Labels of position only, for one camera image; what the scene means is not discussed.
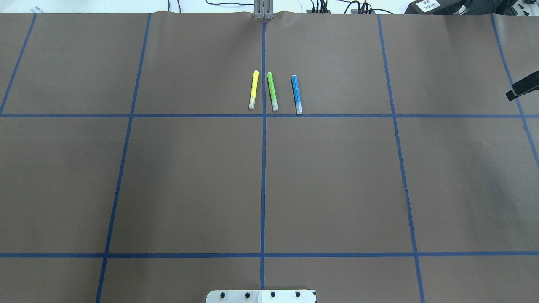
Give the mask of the blue marker pen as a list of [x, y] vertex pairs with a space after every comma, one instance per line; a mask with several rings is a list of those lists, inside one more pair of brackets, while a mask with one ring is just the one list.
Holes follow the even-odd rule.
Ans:
[[296, 114], [301, 115], [303, 114], [302, 98], [300, 94], [298, 77], [295, 74], [291, 76], [291, 86], [293, 88]]

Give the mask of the green marker pen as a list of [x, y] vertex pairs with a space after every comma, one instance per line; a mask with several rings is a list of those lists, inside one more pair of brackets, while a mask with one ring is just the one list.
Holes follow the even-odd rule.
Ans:
[[271, 99], [272, 110], [275, 112], [279, 110], [279, 107], [278, 107], [277, 92], [275, 89], [275, 79], [272, 72], [267, 73], [267, 83], [268, 83], [268, 90], [269, 90], [269, 95]]

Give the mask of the yellow marker pen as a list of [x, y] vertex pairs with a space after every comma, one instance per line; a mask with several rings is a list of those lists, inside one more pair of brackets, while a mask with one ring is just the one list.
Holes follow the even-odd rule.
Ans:
[[249, 110], [255, 109], [256, 96], [258, 92], [258, 83], [259, 83], [259, 71], [254, 70], [253, 75], [252, 75], [250, 97], [249, 97], [249, 103], [248, 103]]

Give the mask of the aluminium frame post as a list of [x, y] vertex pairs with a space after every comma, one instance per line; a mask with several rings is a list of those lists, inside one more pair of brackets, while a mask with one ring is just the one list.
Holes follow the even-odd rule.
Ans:
[[273, 10], [273, 0], [254, 0], [253, 17], [255, 20], [272, 20], [275, 16]]

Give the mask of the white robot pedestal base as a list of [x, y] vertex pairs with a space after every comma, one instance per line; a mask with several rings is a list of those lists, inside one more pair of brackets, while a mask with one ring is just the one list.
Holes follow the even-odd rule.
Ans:
[[206, 303], [316, 303], [314, 290], [221, 290], [210, 291]]

